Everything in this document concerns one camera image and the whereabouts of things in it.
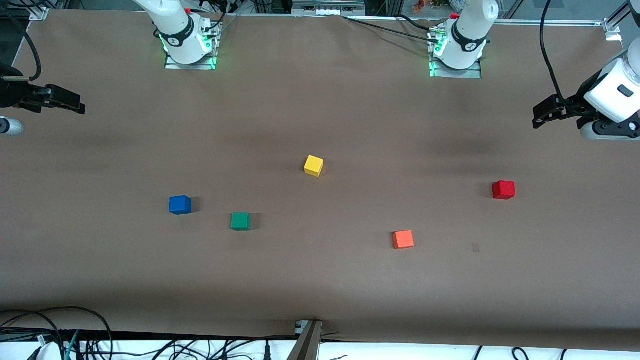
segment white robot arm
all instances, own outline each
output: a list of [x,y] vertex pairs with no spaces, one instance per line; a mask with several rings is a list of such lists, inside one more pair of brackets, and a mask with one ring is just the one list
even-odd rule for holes
[[460,18],[446,21],[446,38],[433,54],[452,69],[470,68],[482,56],[486,36],[499,13],[495,0],[467,0]]
[[151,16],[166,52],[177,63],[192,64],[212,51],[211,20],[187,14],[180,0],[133,1]]
[[[628,0],[640,26],[640,0]],[[640,140],[640,38],[585,81],[568,99],[551,95],[533,108],[533,128],[580,117],[581,135],[590,140]]]

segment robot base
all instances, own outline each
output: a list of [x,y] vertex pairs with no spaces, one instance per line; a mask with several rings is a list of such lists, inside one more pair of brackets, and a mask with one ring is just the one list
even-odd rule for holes
[[448,67],[440,58],[434,55],[436,48],[447,40],[446,34],[447,28],[444,23],[437,28],[431,28],[431,31],[427,34],[428,38],[440,42],[438,44],[429,43],[429,75],[432,78],[482,79],[482,68],[479,60],[476,60],[468,69],[458,70]]
[[[203,26],[208,28],[211,27],[211,20],[207,18],[203,18]],[[202,59],[191,63],[191,64],[181,64],[175,61],[169,54],[166,49],[164,50],[166,55],[166,59],[164,60],[164,68],[165,69],[174,69],[174,70],[216,70],[216,66],[218,64],[218,50],[220,49],[220,38],[221,38],[221,30],[222,23],[219,23],[212,28],[210,31],[206,32],[204,35],[210,37],[205,41],[206,45],[211,46],[211,52],[206,54]]]

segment green cube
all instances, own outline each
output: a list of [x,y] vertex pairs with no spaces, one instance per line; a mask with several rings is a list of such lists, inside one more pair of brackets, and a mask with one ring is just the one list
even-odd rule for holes
[[231,214],[231,228],[236,231],[251,230],[251,214],[249,213]]

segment red cube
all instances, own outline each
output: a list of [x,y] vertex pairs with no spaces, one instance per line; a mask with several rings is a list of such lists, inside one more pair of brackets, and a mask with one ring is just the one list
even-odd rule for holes
[[509,200],[516,195],[516,183],[513,181],[500,180],[493,184],[493,198]]

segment table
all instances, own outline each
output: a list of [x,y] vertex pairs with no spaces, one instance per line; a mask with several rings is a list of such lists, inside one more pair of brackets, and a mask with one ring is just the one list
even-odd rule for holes
[[[152,31],[135,12],[31,25],[36,83],[87,114],[3,112],[26,125],[0,139],[3,307],[86,306],[122,331],[319,318],[344,340],[640,348],[639,144],[532,129],[553,92],[537,27],[495,26],[482,80],[431,78],[423,42],[340,17],[241,17],[209,72],[164,70]],[[620,50],[601,28],[546,34],[566,95]],[[26,47],[16,66],[33,71]],[[492,199],[499,179],[517,197]],[[197,212],[170,214],[183,194]],[[257,229],[230,230],[234,211]],[[394,250],[404,229],[416,246]]]

